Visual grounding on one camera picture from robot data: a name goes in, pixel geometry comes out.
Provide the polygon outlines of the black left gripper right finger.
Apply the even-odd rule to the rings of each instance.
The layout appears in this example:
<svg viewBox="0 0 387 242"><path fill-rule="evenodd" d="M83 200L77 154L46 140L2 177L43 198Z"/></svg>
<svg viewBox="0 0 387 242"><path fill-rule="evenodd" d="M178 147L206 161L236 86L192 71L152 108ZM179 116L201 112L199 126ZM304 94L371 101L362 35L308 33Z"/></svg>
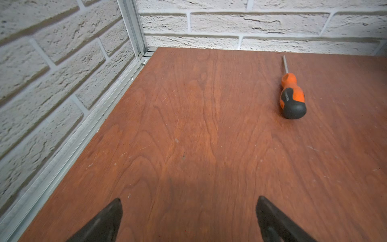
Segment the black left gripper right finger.
<svg viewBox="0 0 387 242"><path fill-rule="evenodd" d="M315 241L313 237L264 196L258 198L256 215L264 242Z"/></svg>

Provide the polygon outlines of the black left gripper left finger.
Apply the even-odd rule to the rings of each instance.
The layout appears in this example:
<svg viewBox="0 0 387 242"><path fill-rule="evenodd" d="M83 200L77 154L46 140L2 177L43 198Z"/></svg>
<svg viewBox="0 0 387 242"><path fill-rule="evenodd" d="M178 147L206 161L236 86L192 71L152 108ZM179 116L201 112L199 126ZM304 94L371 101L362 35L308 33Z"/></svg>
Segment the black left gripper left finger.
<svg viewBox="0 0 387 242"><path fill-rule="evenodd" d="M115 242L122 216L122 202L120 198L116 198L72 235L67 242Z"/></svg>

